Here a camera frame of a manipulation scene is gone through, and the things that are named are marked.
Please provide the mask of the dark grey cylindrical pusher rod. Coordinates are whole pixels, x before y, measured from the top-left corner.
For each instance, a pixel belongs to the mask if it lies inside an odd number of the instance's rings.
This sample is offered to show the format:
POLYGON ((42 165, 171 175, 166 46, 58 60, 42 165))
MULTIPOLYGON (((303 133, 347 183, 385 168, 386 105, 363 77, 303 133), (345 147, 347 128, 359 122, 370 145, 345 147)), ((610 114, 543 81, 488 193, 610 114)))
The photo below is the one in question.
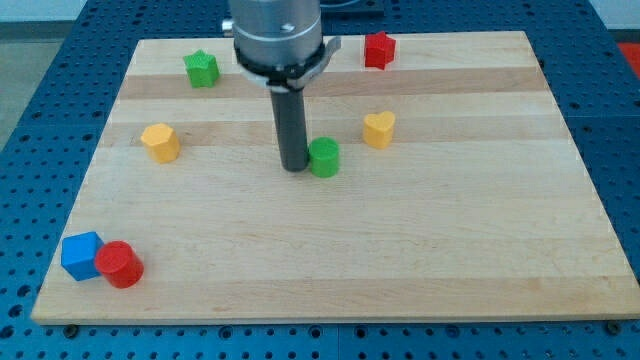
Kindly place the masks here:
POLYGON ((281 165, 289 172, 303 171, 308 165, 303 92, 271 92, 270 96, 281 165))

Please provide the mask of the black and white clamp ring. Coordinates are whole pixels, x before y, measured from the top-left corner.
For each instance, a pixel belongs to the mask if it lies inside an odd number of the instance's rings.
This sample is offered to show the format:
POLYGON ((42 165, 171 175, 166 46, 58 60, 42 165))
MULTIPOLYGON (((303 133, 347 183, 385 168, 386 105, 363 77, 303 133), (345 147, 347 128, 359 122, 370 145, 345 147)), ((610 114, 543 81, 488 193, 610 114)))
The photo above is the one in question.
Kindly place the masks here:
POLYGON ((341 49, 341 37, 330 38, 302 63, 264 65, 250 60, 234 42, 237 63, 243 75, 262 88, 276 93, 300 91, 314 81, 329 65, 331 57, 341 49))

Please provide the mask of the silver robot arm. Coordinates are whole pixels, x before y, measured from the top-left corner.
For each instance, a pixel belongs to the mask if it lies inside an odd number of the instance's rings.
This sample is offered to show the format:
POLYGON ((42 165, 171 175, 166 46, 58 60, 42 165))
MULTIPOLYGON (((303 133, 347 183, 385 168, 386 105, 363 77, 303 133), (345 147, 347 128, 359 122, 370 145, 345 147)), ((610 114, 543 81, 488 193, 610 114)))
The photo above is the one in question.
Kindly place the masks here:
POLYGON ((341 48, 325 41, 318 0, 230 0, 236 59, 246 78, 270 93, 282 167, 309 162, 304 88, 341 48))

